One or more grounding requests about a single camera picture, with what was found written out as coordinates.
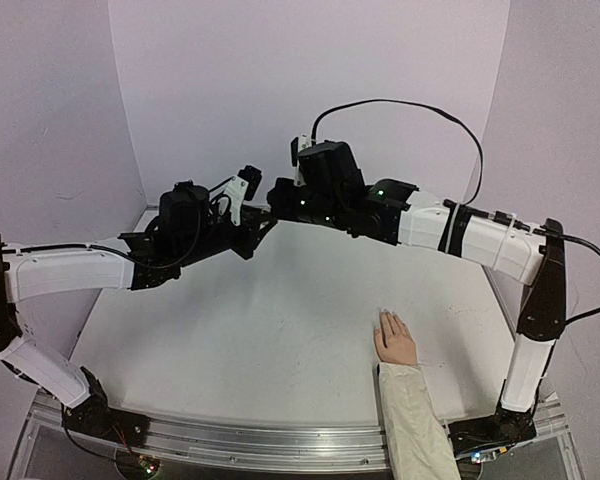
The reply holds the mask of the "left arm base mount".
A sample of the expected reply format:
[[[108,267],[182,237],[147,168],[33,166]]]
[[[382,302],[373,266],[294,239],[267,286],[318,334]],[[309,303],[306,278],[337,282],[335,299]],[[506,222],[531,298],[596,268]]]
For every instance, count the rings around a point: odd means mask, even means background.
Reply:
[[[148,416],[109,406],[100,381],[85,367],[80,368],[89,396],[75,408],[66,408],[62,424],[68,430],[128,447],[143,447],[150,425]]]

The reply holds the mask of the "beige sleeved forearm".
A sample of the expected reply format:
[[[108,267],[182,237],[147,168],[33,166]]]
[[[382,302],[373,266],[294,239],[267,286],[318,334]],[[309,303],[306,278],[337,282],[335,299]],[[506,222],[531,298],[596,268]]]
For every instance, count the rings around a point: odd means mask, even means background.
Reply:
[[[396,479],[458,479],[446,431],[421,370],[382,362],[378,385],[390,468]]]

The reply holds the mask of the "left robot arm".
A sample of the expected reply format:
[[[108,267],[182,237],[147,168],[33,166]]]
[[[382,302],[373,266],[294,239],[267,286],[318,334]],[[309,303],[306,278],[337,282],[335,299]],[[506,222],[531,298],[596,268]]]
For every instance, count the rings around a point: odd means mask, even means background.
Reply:
[[[25,245],[0,235],[0,362],[75,411],[91,435],[111,433],[115,416],[98,379],[38,339],[20,306],[105,290],[155,289],[227,251],[250,259],[276,223],[268,208],[250,205],[252,190],[238,177],[215,189],[178,183],[163,194],[144,227],[105,240]]]

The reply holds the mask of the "mannequin hand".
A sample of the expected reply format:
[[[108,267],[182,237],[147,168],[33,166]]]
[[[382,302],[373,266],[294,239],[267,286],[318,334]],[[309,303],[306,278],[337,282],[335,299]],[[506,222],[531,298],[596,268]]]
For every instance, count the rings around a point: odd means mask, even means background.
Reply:
[[[416,343],[400,317],[388,310],[379,313],[380,326],[374,330],[378,359],[383,363],[416,367]]]

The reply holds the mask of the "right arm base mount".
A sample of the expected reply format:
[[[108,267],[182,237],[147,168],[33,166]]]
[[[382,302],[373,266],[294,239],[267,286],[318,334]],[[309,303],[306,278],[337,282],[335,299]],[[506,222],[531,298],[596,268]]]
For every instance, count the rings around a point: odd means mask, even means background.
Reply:
[[[495,412],[490,416],[454,421],[448,425],[448,437],[456,458],[465,458],[471,454],[513,447],[518,443],[536,437],[534,414],[538,399],[525,412],[505,409],[498,402]]]

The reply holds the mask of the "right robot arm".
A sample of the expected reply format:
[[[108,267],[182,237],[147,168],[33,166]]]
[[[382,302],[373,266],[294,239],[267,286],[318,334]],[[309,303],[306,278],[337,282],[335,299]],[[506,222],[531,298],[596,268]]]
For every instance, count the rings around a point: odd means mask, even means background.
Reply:
[[[563,243],[513,214],[442,200],[414,184],[383,179],[368,185],[345,142],[317,143],[300,136],[291,141],[290,151],[293,176],[277,179],[267,195],[277,219],[437,251],[520,286],[521,306],[531,316],[518,322],[499,405],[510,412],[529,411],[565,326]]]

